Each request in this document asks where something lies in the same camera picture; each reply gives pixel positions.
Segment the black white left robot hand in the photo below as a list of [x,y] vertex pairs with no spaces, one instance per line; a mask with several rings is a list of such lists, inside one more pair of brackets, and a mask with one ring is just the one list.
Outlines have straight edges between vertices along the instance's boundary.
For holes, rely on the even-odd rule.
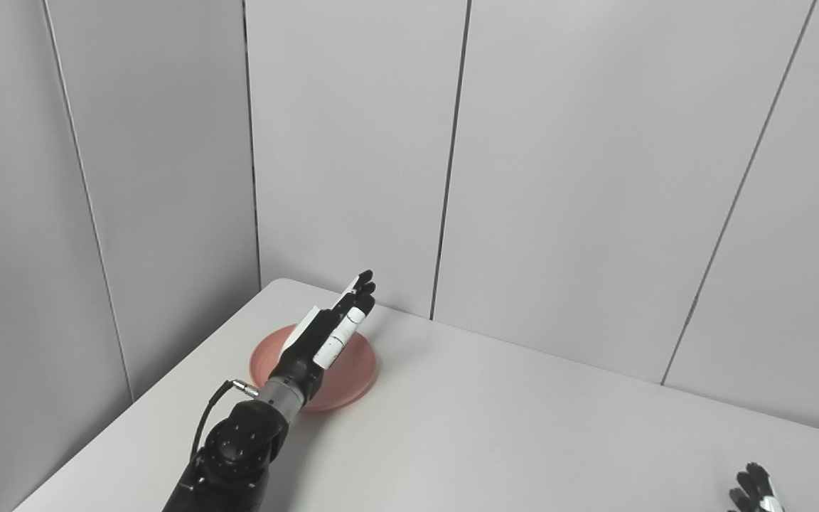
[[259,401],[287,422],[321,389],[323,376],[373,310],[374,272],[361,272],[327,309],[312,309],[287,337]]

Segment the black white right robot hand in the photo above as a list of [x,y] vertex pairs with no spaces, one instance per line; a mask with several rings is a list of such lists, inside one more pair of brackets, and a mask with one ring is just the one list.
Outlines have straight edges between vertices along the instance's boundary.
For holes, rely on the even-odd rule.
[[749,462],[737,473],[738,487],[728,491],[732,505],[737,511],[786,511],[778,498],[776,487],[771,483],[770,473],[756,462]]

